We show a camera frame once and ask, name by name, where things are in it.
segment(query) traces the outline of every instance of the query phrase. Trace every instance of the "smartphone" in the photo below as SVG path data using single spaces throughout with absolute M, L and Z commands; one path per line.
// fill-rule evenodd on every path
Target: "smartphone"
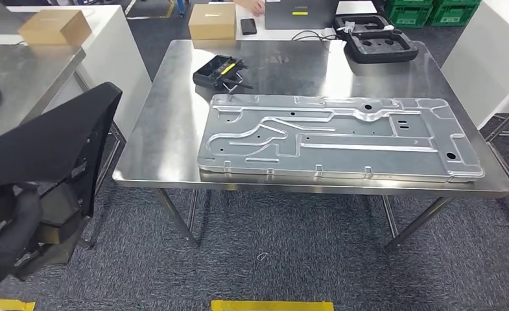
M 254 18 L 245 18 L 241 20 L 241 30 L 243 35 L 256 34 L 256 23 Z

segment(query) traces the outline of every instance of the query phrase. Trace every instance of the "cardboard box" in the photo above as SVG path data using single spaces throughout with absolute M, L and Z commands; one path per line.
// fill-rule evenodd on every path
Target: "cardboard box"
M 92 33 L 81 10 L 41 10 L 21 28 L 29 45 L 82 45 Z
M 192 40 L 234 40 L 235 3 L 195 5 L 189 18 Z

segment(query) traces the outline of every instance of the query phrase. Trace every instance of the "stainless steel counter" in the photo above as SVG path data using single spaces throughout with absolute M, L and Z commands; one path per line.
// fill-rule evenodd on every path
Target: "stainless steel counter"
M 509 179 L 470 121 L 423 43 L 411 62 L 359 65 L 349 61 L 342 42 L 238 41 L 229 47 L 194 49 L 189 40 L 173 41 L 153 81 L 136 127 L 113 178 L 125 187 L 270 189 L 348 194 L 415 194 L 503 197 Z M 215 54 L 242 58 L 242 72 L 254 90 L 245 93 L 443 98 L 449 102 L 474 147 L 485 177 L 474 183 L 333 178 L 291 178 L 200 172 L 197 153 L 213 92 L 196 87 L 193 72 Z
M 40 115 L 84 57 L 80 47 L 0 45 L 0 135 Z

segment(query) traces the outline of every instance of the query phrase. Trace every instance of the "metal panel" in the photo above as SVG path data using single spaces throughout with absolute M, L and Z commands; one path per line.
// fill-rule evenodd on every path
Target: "metal panel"
M 484 176 L 442 99 L 215 95 L 198 164 L 212 172 L 467 182 Z

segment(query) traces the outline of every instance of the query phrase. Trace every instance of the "green crate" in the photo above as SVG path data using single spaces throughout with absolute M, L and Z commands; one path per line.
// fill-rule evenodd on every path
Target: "green crate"
M 464 26 L 476 12 L 478 5 L 442 5 L 429 18 L 431 26 Z
M 387 0 L 386 6 L 428 6 L 434 0 Z
M 433 0 L 434 8 L 437 10 L 442 5 L 479 5 L 481 0 Z
M 388 17 L 397 28 L 420 28 L 432 13 L 432 6 L 393 6 Z

